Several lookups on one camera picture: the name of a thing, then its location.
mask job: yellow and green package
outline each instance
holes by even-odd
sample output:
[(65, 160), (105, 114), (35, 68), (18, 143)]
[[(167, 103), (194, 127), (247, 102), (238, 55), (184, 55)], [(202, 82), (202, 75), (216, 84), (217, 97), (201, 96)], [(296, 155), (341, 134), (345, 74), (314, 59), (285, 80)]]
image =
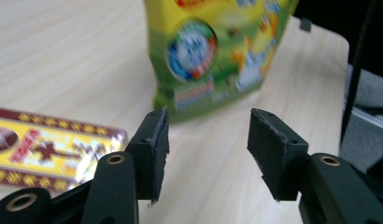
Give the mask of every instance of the yellow and green package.
[(298, 0), (145, 0), (154, 106), (175, 119), (259, 89)]

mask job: light wood tabletop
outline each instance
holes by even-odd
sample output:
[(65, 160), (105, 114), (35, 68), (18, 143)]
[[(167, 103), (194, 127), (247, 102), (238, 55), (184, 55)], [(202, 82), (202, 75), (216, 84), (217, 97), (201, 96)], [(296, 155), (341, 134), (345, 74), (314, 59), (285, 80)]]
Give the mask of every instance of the light wood tabletop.
[[(122, 128), (132, 137), (156, 90), (143, 1), (0, 1), (0, 107)], [(171, 124), (160, 200), (140, 223), (302, 223), (276, 202), (247, 151), (252, 107), (283, 119), (309, 154), (337, 155), (347, 41), (292, 18), (262, 88)], [(16, 187), (0, 185), (0, 199)]]

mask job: gray floor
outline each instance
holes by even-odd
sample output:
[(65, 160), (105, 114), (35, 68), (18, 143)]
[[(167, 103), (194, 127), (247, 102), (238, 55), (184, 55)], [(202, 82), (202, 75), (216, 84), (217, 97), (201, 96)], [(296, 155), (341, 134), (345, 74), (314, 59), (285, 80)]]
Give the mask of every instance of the gray floor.
[[(348, 67), (348, 83), (352, 67)], [(383, 106), (383, 77), (362, 71), (356, 105)], [(340, 149), (340, 157), (365, 172), (383, 157), (383, 116), (354, 108)]]

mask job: table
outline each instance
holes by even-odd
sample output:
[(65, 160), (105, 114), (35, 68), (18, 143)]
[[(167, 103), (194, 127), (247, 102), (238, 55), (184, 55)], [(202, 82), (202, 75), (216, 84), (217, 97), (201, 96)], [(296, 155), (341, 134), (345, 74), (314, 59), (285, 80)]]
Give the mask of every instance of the table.
[[(309, 153), (337, 154), (348, 43), (290, 20), (262, 89), (171, 124), (161, 199), (139, 201), (140, 223), (302, 223), (277, 203), (247, 151), (250, 109), (268, 110)], [(125, 129), (152, 110), (143, 1), (0, 1), (0, 106)], [(16, 187), (0, 186), (0, 199)]]

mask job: yellow and brown box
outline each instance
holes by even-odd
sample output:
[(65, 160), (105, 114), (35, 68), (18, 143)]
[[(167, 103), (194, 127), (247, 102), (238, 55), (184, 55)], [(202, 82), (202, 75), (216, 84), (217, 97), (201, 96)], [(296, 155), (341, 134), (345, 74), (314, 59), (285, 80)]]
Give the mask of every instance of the yellow and brown box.
[(126, 144), (124, 130), (0, 108), (0, 183), (64, 192)]

